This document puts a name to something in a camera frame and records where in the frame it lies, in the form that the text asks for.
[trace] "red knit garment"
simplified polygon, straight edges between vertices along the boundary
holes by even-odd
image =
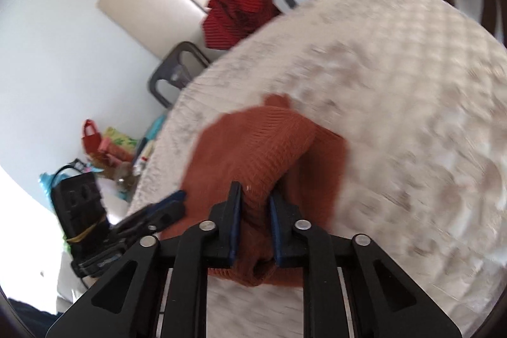
[[[280,14],[273,0],[209,0],[202,23],[206,46],[228,50]]]
[[[162,239],[207,219],[227,199],[232,181],[243,188],[240,244],[230,270],[210,274],[247,286],[300,286],[300,270],[275,267],[268,196],[280,180],[286,200],[305,219],[328,228],[346,160],[345,140],[290,109],[287,96],[265,106],[223,115],[203,131],[184,176],[186,215]]]

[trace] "brown sweater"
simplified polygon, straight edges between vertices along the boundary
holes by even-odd
[[[345,140],[290,109],[287,96],[222,116],[203,131],[184,176],[186,216],[162,239],[181,235],[227,198],[232,181],[243,188],[240,245],[230,270],[211,270],[243,285],[301,285],[299,270],[276,269],[268,195],[280,180],[285,199],[305,219],[328,229],[346,159]]]

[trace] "metal screw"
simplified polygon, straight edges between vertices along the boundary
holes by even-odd
[[[213,221],[202,221],[199,224],[199,228],[201,228],[203,231],[211,231],[212,229],[215,229],[216,224]]]
[[[157,239],[155,237],[152,237],[151,235],[147,235],[145,237],[142,237],[139,243],[141,244],[141,246],[149,248],[157,243]]]
[[[356,242],[356,244],[361,245],[363,247],[366,247],[367,245],[369,245],[370,242],[372,242],[370,237],[364,234],[359,234],[358,236],[356,236],[354,238],[354,241]]]
[[[310,229],[312,227],[312,224],[310,223],[310,221],[306,221],[306,219],[300,219],[299,221],[296,221],[294,226],[297,229],[301,229],[304,231],[305,229]]]

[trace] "red bag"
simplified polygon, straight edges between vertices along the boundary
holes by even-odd
[[[83,125],[83,149],[85,153],[91,155],[98,153],[98,147],[102,142],[102,135],[97,129],[97,125],[91,119],[87,119]]]

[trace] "round table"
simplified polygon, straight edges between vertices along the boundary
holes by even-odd
[[[222,113],[288,93],[350,159],[333,233],[367,233],[470,336],[507,274],[507,53],[441,0],[310,0],[180,95],[131,210],[178,188]],[[302,291],[209,280],[209,337],[303,334]]]

